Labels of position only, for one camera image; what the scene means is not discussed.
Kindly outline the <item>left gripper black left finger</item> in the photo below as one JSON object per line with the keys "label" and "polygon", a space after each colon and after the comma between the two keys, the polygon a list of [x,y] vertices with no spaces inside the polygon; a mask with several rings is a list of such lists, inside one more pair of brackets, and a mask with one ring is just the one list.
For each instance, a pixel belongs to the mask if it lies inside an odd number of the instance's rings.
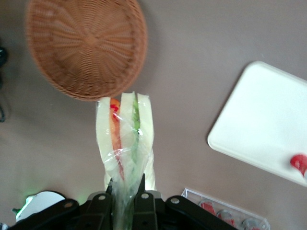
{"label": "left gripper black left finger", "polygon": [[88,200],[80,206],[79,229],[80,230],[112,230],[112,179],[107,189],[96,192],[88,197]]}

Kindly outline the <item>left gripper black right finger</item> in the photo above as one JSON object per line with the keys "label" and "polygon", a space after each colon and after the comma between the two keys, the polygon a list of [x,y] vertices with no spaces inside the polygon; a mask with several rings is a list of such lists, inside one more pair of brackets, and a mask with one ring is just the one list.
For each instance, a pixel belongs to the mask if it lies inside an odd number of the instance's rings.
{"label": "left gripper black right finger", "polygon": [[155,202],[162,199],[162,196],[156,190],[146,190],[145,182],[145,174],[143,174],[138,192],[134,198],[133,229],[158,230]]}

